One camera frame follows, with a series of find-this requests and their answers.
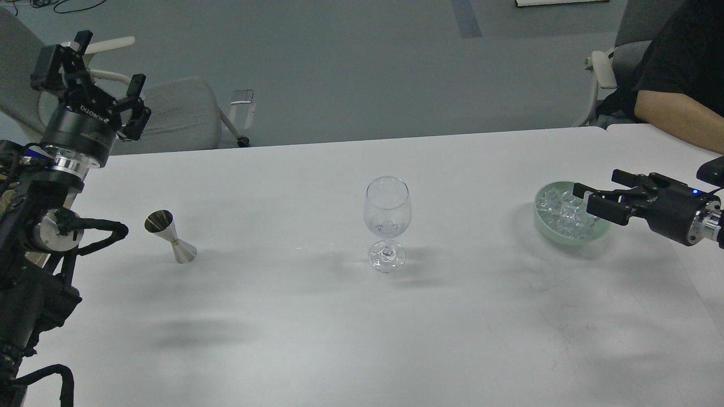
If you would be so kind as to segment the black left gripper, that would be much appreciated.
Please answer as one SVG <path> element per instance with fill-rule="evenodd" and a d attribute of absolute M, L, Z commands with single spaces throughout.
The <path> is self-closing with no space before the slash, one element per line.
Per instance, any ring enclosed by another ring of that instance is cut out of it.
<path fill-rule="evenodd" d="M 146 76 L 130 78 L 122 100 L 101 90 L 85 66 L 83 56 L 93 33 L 77 32 L 70 45 L 41 49 L 29 85 L 57 97 L 40 144 L 46 150 L 66 150 L 89 160 L 92 167 L 106 166 L 117 136 L 139 141 L 152 116 L 141 91 Z"/>

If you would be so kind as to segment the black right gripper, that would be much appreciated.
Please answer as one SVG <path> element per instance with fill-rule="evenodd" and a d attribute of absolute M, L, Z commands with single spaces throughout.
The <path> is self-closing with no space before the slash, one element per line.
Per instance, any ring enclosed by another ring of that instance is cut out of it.
<path fill-rule="evenodd" d="M 598 190 L 574 183 L 572 194 L 586 204 L 588 214 L 627 225 L 631 218 L 646 221 L 652 232 L 685 246 L 711 240 L 722 246 L 722 200 L 713 192 L 691 188 L 659 173 L 612 172 L 622 189 Z"/>

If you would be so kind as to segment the person forearm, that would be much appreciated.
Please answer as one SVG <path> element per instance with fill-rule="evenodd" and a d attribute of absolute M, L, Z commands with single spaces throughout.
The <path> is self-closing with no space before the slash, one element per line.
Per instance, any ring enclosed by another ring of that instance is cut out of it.
<path fill-rule="evenodd" d="M 670 136 L 701 149 L 723 154 L 723 118 L 681 93 L 641 90 L 634 114 Z"/>

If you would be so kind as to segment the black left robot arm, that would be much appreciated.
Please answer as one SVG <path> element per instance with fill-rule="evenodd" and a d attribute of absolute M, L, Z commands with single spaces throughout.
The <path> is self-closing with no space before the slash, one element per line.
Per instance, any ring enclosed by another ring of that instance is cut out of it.
<path fill-rule="evenodd" d="M 2 405 L 21 406 L 39 380 L 61 377 L 59 404 L 74 404 L 71 369 L 52 364 L 19 376 L 43 332 L 62 327 L 82 301 L 72 278 L 78 257 L 128 235 L 120 222 L 78 216 L 65 207 L 81 193 L 85 176 L 104 167 L 117 139 L 139 140 L 152 115 L 142 100 L 145 75 L 130 78 L 116 99 L 96 85 L 84 62 L 93 34 L 40 51 L 31 87 L 58 97 L 39 142 L 2 141 L 2 193 L 14 191 L 2 211 Z"/>

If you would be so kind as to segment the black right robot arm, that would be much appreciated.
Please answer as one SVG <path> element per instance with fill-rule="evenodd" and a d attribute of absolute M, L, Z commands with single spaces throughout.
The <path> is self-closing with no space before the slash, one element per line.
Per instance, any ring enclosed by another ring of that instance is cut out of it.
<path fill-rule="evenodd" d="M 722 157 L 704 163 L 696 178 L 714 186 L 706 192 L 651 172 L 633 174 L 613 170 L 612 181 L 623 188 L 594 189 L 582 183 L 572 187 L 574 196 L 587 204 L 587 213 L 613 224 L 627 225 L 631 218 L 646 221 L 652 232 L 685 246 L 711 240 L 722 247 Z"/>

